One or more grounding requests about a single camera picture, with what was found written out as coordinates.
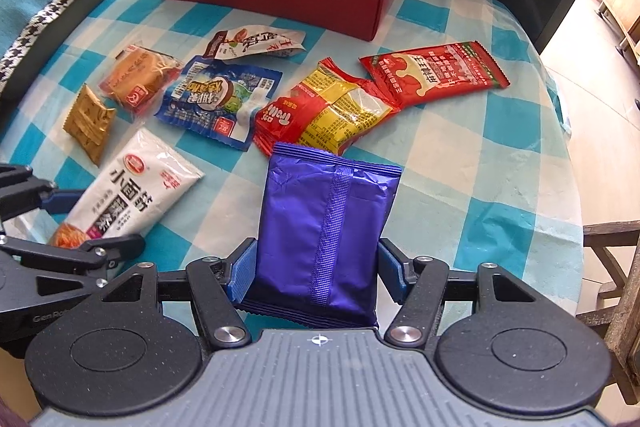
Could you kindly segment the dark wooden stool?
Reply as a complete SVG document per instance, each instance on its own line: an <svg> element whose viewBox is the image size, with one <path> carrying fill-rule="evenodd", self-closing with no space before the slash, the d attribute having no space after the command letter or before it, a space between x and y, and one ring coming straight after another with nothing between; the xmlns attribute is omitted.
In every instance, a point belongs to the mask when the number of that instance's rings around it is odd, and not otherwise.
<svg viewBox="0 0 640 427"><path fill-rule="evenodd" d="M618 299L615 306L577 315L595 331L612 358L609 384L615 383L628 405L639 403L639 222L622 221L585 225L584 246L593 251L612 282L603 284L599 300ZM611 249L634 247L626 274Z"/></svg>

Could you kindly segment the orange cake snack packet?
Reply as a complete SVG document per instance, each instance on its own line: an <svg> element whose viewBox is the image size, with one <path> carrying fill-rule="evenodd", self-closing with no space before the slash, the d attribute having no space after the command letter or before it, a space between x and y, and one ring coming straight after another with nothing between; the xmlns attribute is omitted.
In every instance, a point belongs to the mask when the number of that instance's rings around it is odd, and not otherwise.
<svg viewBox="0 0 640 427"><path fill-rule="evenodd" d="M175 57L128 44L99 82L99 89L128 112L140 115L181 71L182 64Z"/></svg>

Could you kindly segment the houndstooth trim cushion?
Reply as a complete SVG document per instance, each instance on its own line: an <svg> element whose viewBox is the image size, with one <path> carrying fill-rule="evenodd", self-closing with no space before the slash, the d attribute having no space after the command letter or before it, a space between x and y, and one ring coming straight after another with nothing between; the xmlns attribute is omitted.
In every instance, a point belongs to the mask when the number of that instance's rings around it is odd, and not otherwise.
<svg viewBox="0 0 640 427"><path fill-rule="evenodd" d="M3 98L19 98L28 89L29 83L37 77L40 68L70 33L60 30L51 44L38 51L35 56L29 53L37 44L43 44L43 31L64 15L70 15L80 8L82 0L52 0L41 9L24 27L12 46L1 50L1 95ZM94 8L101 0L85 0Z"/></svg>

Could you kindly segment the blue white checkered cloth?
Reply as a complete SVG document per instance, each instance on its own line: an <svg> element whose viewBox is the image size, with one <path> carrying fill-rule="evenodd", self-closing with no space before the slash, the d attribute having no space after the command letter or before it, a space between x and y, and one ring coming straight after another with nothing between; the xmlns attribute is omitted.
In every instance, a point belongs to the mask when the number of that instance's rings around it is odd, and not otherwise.
<svg viewBox="0 0 640 427"><path fill-rule="evenodd" d="M2 130L2 160L65 188L89 185L98 168L63 129L78 89L98 81L129 43L187 61L216 32L246 24L285 28L288 20L191 2L104 0L54 52ZM372 41L314 26L305 34L301 54L256 58L282 72L281 92L325 57L357 76L366 55L484 46L508 87L407 108L347 156L402 168L384 236L405 254L459 270L498 263L574 312L584 273L582 213L564 118L555 84L514 16L496 0L395 0Z"/></svg>

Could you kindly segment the red yellow snack packet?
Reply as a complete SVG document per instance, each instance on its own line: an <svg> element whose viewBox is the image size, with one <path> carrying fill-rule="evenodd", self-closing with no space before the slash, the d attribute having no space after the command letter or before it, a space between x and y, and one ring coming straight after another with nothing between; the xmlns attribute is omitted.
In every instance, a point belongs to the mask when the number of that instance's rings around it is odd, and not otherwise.
<svg viewBox="0 0 640 427"><path fill-rule="evenodd" d="M253 141L266 155L279 142L341 155L397 112L373 81L347 74L326 57L257 113Z"/></svg>

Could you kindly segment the wooden tv shelf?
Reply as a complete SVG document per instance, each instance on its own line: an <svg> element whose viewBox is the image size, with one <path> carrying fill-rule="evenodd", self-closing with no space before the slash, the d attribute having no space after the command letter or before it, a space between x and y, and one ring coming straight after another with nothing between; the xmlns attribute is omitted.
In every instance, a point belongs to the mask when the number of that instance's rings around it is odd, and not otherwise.
<svg viewBox="0 0 640 427"><path fill-rule="evenodd" d="M620 54L631 50L639 61L639 0L601 0L598 13L610 14L620 28L622 40L616 44L616 50Z"/></svg>

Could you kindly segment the red long snack packet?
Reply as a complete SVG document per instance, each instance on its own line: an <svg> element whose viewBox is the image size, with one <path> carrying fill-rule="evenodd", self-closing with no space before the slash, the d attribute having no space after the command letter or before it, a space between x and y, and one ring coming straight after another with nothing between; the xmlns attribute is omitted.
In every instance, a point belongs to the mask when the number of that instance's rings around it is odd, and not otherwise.
<svg viewBox="0 0 640 427"><path fill-rule="evenodd" d="M510 86L497 62L477 41L375 54L359 62L398 109Z"/></svg>

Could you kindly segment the blue coconut snack packet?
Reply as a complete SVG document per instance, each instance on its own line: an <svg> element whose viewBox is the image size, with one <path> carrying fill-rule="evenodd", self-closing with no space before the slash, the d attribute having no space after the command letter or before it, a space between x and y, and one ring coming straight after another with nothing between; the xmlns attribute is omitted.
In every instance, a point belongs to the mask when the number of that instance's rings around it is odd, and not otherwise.
<svg viewBox="0 0 640 427"><path fill-rule="evenodd" d="M277 70L197 55L164 91L155 117L245 152L253 140L255 116L281 79Z"/></svg>

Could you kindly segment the purple foil snack packet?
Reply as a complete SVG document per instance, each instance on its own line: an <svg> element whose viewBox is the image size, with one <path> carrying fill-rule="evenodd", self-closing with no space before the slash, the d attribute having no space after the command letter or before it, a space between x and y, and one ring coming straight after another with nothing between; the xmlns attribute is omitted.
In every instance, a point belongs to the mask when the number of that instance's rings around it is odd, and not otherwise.
<svg viewBox="0 0 640 427"><path fill-rule="evenodd" d="M395 165L276 144L255 278L241 309L315 329L375 326L378 240L401 173Z"/></svg>

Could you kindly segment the white duck gizzard packet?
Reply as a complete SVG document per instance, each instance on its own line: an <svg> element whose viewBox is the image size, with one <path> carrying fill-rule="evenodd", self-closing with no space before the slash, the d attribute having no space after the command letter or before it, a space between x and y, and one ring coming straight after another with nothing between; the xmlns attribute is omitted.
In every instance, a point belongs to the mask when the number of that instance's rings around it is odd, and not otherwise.
<svg viewBox="0 0 640 427"><path fill-rule="evenodd" d="M203 54L219 61L239 60L254 55L289 57L305 51L305 31L244 25L221 30L209 41Z"/></svg>

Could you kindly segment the white latiao snack packet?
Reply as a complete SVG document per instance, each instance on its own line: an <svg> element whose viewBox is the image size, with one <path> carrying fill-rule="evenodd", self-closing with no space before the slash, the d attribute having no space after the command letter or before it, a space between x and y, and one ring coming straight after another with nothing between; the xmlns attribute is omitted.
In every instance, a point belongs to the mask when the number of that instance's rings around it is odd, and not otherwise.
<svg viewBox="0 0 640 427"><path fill-rule="evenodd" d="M141 128L80 196L49 244L74 249L90 239L149 231L203 176L192 162Z"/></svg>

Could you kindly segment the gold cracker packet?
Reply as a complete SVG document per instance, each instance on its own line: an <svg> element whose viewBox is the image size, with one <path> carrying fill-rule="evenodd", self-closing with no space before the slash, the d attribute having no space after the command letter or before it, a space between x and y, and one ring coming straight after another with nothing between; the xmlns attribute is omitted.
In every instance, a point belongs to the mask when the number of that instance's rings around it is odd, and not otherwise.
<svg viewBox="0 0 640 427"><path fill-rule="evenodd" d="M115 117L116 109L107 107L84 84L68 111L63 130L80 145L93 164L99 166Z"/></svg>

